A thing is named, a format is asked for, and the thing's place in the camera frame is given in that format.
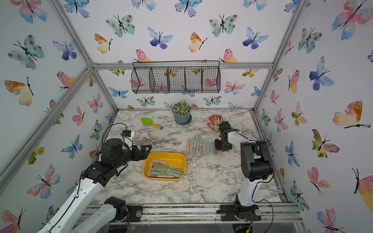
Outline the potted green plant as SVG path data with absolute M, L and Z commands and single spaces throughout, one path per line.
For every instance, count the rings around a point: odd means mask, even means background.
M 185 100 L 172 106 L 174 119 L 179 125 L 187 125 L 191 121 L 191 106 Z

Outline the green yellow toy trowel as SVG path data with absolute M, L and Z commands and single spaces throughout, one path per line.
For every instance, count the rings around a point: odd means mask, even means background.
M 156 129 L 163 130 L 162 126 L 154 124 L 153 120 L 148 117 L 142 117 L 141 122 L 144 126 L 147 126 L 147 127 L 153 126 Z

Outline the pink folding fruit knife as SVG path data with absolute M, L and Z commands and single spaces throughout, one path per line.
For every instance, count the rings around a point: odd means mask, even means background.
M 186 152 L 190 152 L 190 144 L 191 144 L 191 138 L 187 140 Z

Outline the pink folding knife long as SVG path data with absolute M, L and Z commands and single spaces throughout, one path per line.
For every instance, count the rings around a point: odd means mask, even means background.
M 203 155 L 207 155 L 207 147 L 206 147 L 206 142 L 202 142 L 202 148 L 203 148 Z

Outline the teal folding knife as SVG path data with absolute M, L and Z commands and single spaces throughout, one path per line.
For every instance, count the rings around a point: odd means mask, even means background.
M 206 150 L 207 150 L 207 154 L 211 154 L 210 142 L 209 141 L 206 141 Z

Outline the aluminium front rail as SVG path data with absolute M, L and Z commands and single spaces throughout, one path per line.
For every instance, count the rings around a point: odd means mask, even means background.
M 178 223 L 303 223 L 293 203 L 258 203 L 258 210 L 248 218 L 235 216 L 231 203 L 198 204 L 127 204 L 130 224 Z

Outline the yellow storage box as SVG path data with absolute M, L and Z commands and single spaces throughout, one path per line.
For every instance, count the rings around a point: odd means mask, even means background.
M 186 172 L 186 158 L 181 153 L 153 152 L 145 160 L 143 176 L 149 180 L 180 181 Z

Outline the pink ceramic knife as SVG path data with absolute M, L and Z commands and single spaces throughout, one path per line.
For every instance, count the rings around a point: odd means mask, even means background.
M 199 146 L 199 138 L 196 138 L 196 149 L 195 149 L 195 158 L 199 158 L 199 151 L 200 151 L 200 146 Z

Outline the dark grey folding knife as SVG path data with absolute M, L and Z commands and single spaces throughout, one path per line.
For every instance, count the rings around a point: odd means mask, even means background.
M 218 151 L 216 149 L 216 145 L 215 145 L 215 142 L 212 143 L 212 147 L 213 147 L 213 152 L 215 155 L 218 155 Z

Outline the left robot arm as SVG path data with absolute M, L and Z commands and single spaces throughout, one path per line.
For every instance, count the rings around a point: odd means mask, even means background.
M 101 192 L 114 176 L 131 161 L 146 160 L 151 145 L 128 146 L 123 140 L 112 138 L 104 142 L 96 154 L 99 161 L 83 170 L 76 189 L 59 211 L 39 230 L 41 233 L 97 233 L 110 222 L 130 223 L 130 211 L 122 199 L 110 197 L 98 211 L 77 224 L 93 198 Z

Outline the red white garden glove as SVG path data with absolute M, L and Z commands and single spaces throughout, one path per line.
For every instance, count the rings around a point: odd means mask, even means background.
M 209 118 L 207 126 L 215 132 L 218 132 L 219 125 L 223 122 L 223 117 L 221 115 L 212 115 Z

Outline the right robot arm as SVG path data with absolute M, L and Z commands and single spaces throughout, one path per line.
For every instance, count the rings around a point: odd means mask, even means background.
M 219 139 L 215 140 L 217 151 L 240 150 L 241 170 L 244 175 L 242 188 L 233 204 L 222 204 L 217 210 L 222 221 L 260 221 L 260 209 L 255 200 L 261 184 L 274 174 L 274 165 L 266 141 L 253 140 L 224 121 L 219 124 Z

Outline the teal handle knife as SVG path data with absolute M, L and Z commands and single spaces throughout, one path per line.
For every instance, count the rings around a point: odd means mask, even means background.
M 214 143 L 213 142 L 209 142 L 208 144 L 209 144 L 209 153 L 211 155 L 214 155 L 215 154 L 215 152 L 214 152 Z

